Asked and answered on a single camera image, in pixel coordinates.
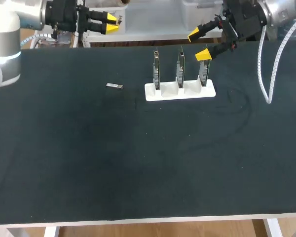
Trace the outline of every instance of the white plastic bin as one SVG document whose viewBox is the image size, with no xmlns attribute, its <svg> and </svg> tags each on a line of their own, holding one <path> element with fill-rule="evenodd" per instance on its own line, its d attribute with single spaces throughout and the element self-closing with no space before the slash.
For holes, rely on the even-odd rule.
<svg viewBox="0 0 296 237">
<path fill-rule="evenodd" d="M 182 17 L 187 30 L 194 30 L 221 14 L 222 0 L 181 0 Z"/>
<path fill-rule="evenodd" d="M 126 17 L 125 17 L 126 14 L 125 14 L 125 11 L 126 11 L 127 6 L 128 5 L 121 6 L 121 7 L 101 7 L 101 8 L 90 7 L 90 10 L 92 10 L 92 11 L 107 11 L 108 13 L 112 14 L 115 17 L 121 16 L 122 17 L 122 22 L 120 23 L 118 31 L 114 32 L 114 33 L 111 33 L 110 35 L 112 35 L 112 34 L 123 34 L 126 31 Z"/>
</svg>

